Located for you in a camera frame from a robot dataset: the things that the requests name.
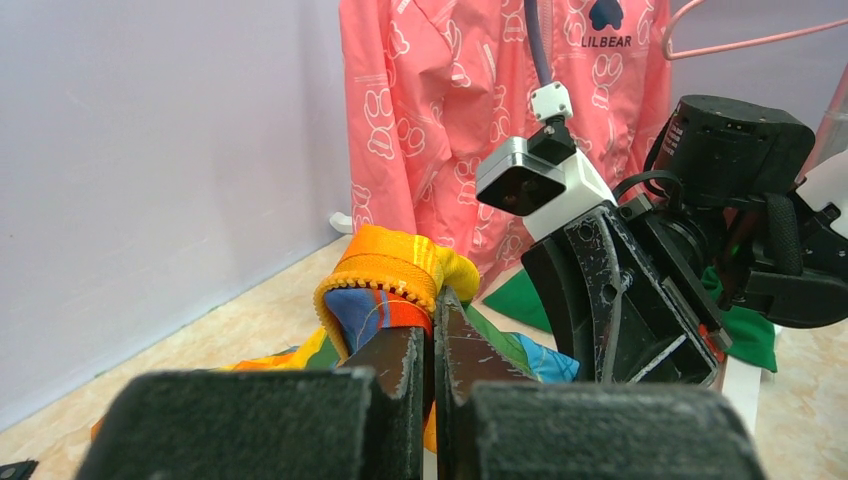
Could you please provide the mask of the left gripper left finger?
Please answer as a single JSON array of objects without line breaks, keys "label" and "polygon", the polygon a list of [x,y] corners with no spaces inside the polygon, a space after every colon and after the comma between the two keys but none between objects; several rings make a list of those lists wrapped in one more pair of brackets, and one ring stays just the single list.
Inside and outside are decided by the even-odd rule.
[{"label": "left gripper left finger", "polygon": [[115,398],[81,479],[418,479],[426,335],[378,332],[333,370],[168,371]]}]

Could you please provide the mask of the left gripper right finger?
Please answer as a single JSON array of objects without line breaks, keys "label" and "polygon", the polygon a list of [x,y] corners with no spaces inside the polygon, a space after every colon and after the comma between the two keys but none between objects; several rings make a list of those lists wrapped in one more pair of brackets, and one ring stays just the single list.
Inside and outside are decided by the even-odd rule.
[{"label": "left gripper right finger", "polygon": [[444,288],[435,313],[441,479],[762,479],[719,393],[675,384],[544,384],[469,323]]}]

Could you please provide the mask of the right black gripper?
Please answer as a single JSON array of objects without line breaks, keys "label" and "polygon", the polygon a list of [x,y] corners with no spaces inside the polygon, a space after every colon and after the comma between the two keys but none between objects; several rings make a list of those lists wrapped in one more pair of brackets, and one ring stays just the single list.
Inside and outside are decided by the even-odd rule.
[{"label": "right black gripper", "polygon": [[638,195],[536,241],[521,262],[577,381],[712,384],[732,340],[702,276],[725,237],[717,209]]}]

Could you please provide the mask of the rainbow striped jacket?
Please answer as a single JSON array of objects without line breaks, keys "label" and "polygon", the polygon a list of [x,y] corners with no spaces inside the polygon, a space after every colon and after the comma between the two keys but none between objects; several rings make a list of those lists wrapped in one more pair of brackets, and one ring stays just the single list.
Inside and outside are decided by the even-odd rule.
[{"label": "rainbow striped jacket", "polygon": [[437,297],[450,287],[469,323],[521,371],[542,383],[567,383],[576,360],[518,333],[502,331],[468,305],[480,286],[474,263],[431,239],[366,225],[313,294],[321,322],[304,344],[242,360],[224,371],[319,370],[342,365],[384,329],[419,327],[433,334]]}]

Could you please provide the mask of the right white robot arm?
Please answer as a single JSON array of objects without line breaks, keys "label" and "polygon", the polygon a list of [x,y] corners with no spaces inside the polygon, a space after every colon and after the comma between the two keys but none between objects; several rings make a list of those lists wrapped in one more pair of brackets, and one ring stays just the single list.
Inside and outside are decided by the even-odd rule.
[{"label": "right white robot arm", "polygon": [[575,380],[708,384],[735,306],[844,320],[846,211],[797,183],[814,142],[785,111],[686,95],[642,172],[550,221],[522,263]]}]

